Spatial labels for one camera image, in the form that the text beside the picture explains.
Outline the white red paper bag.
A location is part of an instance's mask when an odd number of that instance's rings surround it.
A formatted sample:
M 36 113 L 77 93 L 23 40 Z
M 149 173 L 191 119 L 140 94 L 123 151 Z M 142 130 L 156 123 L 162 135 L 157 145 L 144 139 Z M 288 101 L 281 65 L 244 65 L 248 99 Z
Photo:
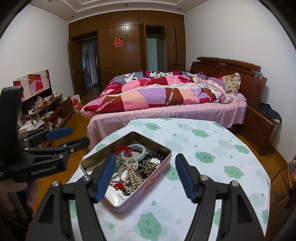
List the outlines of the white red paper bag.
M 81 107 L 81 99 L 79 94 L 72 96 L 71 101 L 72 101 L 72 106 L 74 108 L 74 111 L 80 110 L 79 108 Z

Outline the pink metal tin box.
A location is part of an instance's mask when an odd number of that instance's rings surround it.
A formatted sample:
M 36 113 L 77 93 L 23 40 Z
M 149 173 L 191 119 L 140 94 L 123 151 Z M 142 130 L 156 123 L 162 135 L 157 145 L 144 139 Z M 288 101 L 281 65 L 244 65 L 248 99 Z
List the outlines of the pink metal tin box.
M 132 203 L 140 198 L 160 177 L 160 175 L 168 167 L 171 160 L 171 150 L 167 147 L 147 138 L 137 132 L 129 132 L 122 138 L 104 145 L 94 154 L 84 158 L 80 162 L 80 169 L 90 175 L 95 167 L 103 164 L 105 157 L 108 154 L 115 155 L 115 165 L 123 162 L 121 152 L 127 146 L 132 144 L 140 144 L 146 148 L 146 156 L 140 162 L 128 163 L 128 174 L 126 181 L 118 182 L 114 185 L 116 190 L 122 190 L 130 197 L 119 208 L 114 208 L 117 212 L 124 212 L 131 207 Z M 141 150 L 131 151 L 131 154 L 136 157 L 141 153 Z

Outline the silver wristwatch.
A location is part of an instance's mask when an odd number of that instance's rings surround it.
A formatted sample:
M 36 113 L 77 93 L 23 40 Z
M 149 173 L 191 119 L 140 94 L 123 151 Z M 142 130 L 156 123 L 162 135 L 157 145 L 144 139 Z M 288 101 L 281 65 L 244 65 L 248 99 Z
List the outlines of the silver wristwatch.
M 128 174 L 128 162 L 117 163 L 115 166 L 114 173 L 112 174 L 112 182 L 124 182 Z

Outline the wooden wardrobe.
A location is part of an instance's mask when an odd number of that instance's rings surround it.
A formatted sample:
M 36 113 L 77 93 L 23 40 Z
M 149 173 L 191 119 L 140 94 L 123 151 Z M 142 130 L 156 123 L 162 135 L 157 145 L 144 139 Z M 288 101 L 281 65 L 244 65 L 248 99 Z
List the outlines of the wooden wardrobe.
M 186 43 L 183 15 L 165 11 L 115 11 L 70 23 L 69 59 L 75 94 L 87 94 L 81 40 L 97 39 L 101 85 L 106 87 L 117 75 L 147 70 L 147 29 L 156 27 L 161 27 L 165 33 L 165 70 L 184 71 Z M 123 47 L 113 45 L 116 36 L 124 39 Z

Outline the wooden nightstand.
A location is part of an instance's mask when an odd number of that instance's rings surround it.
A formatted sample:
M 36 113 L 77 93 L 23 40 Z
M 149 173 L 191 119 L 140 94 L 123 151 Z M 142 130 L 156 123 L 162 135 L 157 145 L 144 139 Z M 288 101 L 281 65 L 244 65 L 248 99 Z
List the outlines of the wooden nightstand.
M 251 144 L 259 155 L 270 149 L 281 123 L 276 123 L 253 106 L 246 109 L 241 135 Z

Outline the cloud print tablecloth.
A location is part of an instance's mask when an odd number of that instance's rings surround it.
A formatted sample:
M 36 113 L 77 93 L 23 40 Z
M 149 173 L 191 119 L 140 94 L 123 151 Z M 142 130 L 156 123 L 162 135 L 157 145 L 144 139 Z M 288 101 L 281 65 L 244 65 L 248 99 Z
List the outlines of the cloud print tablecloth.
M 184 155 L 199 173 L 215 182 L 236 181 L 250 200 L 265 233 L 270 207 L 270 178 L 255 154 L 239 138 L 214 121 L 144 118 L 110 134 L 92 149 L 94 154 L 131 133 L 139 133 L 170 149 L 169 166 L 131 207 L 118 213 L 106 201 L 95 204 L 107 240 L 184 240 L 196 211 L 186 197 L 175 166 Z

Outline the pink bed sheet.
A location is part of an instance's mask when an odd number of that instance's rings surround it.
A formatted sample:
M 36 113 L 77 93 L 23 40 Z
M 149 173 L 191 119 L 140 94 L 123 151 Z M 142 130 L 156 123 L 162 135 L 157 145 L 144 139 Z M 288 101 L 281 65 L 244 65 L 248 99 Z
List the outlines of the pink bed sheet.
M 87 136 L 90 139 L 89 149 L 91 150 L 105 137 L 125 127 L 132 120 L 144 118 L 186 118 L 215 121 L 225 128 L 231 128 L 234 124 L 243 123 L 246 109 L 246 99 L 239 93 L 233 96 L 233 101 L 229 104 L 208 102 L 106 114 L 96 114 L 82 108 L 80 113 L 84 118 L 90 120 L 87 127 Z

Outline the pale jade bangle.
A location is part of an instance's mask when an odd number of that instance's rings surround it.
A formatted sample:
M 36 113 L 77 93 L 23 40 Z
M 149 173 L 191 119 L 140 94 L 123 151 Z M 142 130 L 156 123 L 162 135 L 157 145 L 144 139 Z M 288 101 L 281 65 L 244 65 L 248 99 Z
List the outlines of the pale jade bangle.
M 134 150 L 141 150 L 141 153 L 138 156 L 134 157 L 131 154 L 131 151 L 134 151 Z M 140 145 L 140 144 L 132 144 L 132 145 L 127 146 L 125 149 L 123 149 L 120 156 L 121 156 L 122 161 L 128 162 L 128 163 L 134 163 L 136 161 L 138 161 L 138 162 L 142 161 L 144 159 L 144 157 L 146 156 L 146 153 L 147 153 L 147 151 L 146 151 L 145 146 Z

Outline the dark clothes on nightstand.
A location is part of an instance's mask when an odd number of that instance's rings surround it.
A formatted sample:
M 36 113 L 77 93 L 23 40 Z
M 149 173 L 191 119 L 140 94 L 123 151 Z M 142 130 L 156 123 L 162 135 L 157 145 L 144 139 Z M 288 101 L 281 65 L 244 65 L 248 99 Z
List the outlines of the dark clothes on nightstand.
M 280 114 L 277 111 L 273 110 L 271 108 L 270 104 L 261 103 L 257 109 L 259 110 L 260 113 L 265 115 L 270 120 L 272 120 L 276 123 L 282 122 L 282 118 L 281 118 Z

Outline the wooden bed frame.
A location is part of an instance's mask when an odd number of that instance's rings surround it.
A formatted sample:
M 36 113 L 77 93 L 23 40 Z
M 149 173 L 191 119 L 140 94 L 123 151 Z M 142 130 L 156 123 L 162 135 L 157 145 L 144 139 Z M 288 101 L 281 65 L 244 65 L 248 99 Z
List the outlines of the wooden bed frame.
M 248 105 L 257 108 L 261 103 L 267 78 L 261 73 L 261 67 L 232 59 L 198 57 L 191 65 L 190 72 L 203 72 L 208 77 L 239 73 L 241 85 L 239 92 L 244 95 Z

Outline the floral pillow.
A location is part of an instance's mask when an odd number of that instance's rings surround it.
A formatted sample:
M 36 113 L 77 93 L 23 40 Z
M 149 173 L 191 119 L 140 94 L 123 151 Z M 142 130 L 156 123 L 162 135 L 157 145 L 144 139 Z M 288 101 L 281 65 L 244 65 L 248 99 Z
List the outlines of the floral pillow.
M 222 81 L 225 84 L 226 93 L 236 95 L 239 92 L 241 84 L 241 76 L 239 73 L 223 76 Z

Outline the television with reflection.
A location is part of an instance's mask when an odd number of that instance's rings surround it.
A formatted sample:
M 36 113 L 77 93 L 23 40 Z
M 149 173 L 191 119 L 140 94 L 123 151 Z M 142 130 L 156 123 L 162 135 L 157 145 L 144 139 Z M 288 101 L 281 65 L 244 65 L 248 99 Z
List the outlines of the television with reflection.
M 48 69 L 17 78 L 13 81 L 13 86 L 23 87 L 22 102 L 39 94 L 52 92 Z

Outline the red double happiness decal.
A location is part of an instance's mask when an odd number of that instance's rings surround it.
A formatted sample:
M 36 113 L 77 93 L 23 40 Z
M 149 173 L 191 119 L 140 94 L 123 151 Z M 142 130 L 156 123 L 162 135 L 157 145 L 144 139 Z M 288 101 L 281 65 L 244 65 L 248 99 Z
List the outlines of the red double happiness decal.
M 124 44 L 124 39 L 121 38 L 121 37 L 116 36 L 116 37 L 114 38 L 113 45 L 114 45 L 116 48 L 121 48 L 121 47 L 123 47 L 123 46 L 125 45 L 125 44 Z

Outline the wooden tv cabinet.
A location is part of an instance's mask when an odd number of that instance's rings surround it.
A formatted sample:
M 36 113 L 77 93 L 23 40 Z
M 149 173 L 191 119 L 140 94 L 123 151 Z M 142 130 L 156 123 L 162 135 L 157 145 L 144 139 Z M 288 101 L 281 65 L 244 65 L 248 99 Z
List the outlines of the wooden tv cabinet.
M 34 106 L 28 114 L 21 117 L 23 126 L 19 132 L 34 131 L 40 128 L 58 130 L 63 128 L 74 114 L 71 97 L 50 97 L 41 106 Z

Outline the patchwork quilt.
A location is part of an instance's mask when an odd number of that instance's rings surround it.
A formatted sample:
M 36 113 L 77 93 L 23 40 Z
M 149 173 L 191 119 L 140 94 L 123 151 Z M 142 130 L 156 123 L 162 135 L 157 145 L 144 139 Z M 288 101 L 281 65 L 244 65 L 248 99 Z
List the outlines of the patchwork quilt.
M 140 71 L 114 77 L 99 97 L 83 106 L 81 114 L 90 119 L 104 113 L 232 101 L 222 83 L 201 74 Z

